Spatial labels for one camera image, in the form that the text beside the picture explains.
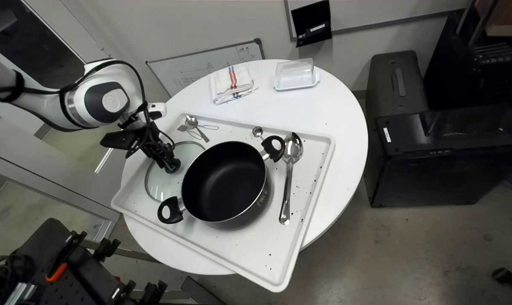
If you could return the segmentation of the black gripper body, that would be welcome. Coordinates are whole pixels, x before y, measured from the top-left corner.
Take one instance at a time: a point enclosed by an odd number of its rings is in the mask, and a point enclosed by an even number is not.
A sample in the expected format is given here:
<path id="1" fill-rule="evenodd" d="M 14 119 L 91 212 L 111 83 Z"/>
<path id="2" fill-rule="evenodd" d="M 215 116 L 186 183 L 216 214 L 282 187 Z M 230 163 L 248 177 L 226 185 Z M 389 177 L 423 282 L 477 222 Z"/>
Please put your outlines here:
<path id="1" fill-rule="evenodd" d="M 142 151 L 165 173 L 179 170 L 181 161 L 174 156 L 176 143 L 155 126 L 159 112 L 150 112 L 143 102 L 114 133 L 106 133 L 99 144 L 109 150 L 121 150 L 126 158 Z"/>

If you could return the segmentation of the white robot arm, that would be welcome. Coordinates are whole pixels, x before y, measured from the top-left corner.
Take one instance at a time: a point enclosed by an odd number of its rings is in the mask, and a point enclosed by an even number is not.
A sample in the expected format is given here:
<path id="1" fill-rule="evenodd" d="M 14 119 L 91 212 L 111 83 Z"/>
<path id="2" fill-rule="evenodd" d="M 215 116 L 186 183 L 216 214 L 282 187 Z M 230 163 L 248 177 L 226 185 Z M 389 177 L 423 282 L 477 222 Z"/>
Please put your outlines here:
<path id="1" fill-rule="evenodd" d="M 0 104 L 64 133 L 116 124 L 118 131 L 99 141 L 103 148 L 123 150 L 125 156 L 142 151 L 165 173 L 181 165 L 176 143 L 155 126 L 159 112 L 147 102 L 138 72 L 123 60 L 92 61 L 60 89 L 35 89 L 23 73 L 0 61 Z"/>

